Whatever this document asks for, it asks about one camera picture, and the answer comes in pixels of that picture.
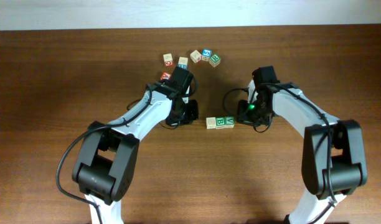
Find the plain face number block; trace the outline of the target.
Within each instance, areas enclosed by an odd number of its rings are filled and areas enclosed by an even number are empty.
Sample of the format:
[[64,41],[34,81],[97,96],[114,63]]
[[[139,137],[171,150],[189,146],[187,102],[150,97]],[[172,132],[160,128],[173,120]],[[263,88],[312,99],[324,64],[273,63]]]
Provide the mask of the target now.
[[205,119],[207,129],[215,129],[217,126],[216,117],[208,117]]

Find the green letter V block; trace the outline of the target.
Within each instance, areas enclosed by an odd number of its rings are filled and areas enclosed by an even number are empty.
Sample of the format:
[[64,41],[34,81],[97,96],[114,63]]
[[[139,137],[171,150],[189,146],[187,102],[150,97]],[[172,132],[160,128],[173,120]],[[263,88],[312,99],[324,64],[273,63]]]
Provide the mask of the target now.
[[233,116],[226,116],[225,117],[225,127],[226,128],[233,128],[235,126],[235,118]]

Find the green letter B block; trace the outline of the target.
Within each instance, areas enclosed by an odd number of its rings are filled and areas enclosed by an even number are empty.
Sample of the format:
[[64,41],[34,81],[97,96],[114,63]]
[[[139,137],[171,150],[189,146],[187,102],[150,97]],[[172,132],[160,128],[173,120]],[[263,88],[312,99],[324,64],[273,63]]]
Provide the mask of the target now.
[[226,128],[225,117],[216,117],[215,122],[216,122],[216,129]]

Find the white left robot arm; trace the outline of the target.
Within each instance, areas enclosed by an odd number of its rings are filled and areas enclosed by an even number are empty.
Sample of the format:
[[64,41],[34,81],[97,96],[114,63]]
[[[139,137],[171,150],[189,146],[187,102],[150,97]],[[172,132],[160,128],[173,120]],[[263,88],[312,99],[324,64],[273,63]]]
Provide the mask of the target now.
[[176,67],[170,77],[147,85],[126,114],[89,125],[72,179],[90,206],[92,223],[122,223],[121,199],[133,179],[140,142],[162,121],[176,128],[197,120],[198,104],[190,98],[196,83],[190,71]]

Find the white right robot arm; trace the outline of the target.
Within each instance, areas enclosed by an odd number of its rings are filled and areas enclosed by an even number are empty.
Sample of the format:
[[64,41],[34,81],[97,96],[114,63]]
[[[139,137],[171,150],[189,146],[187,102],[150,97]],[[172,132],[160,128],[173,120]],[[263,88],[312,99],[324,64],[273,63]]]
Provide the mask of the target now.
[[284,223],[324,223],[339,202],[367,182],[360,124],[326,113],[296,84],[280,82],[272,66],[253,71],[247,92],[247,100],[238,103],[238,123],[257,131],[280,116],[303,137],[305,190]]

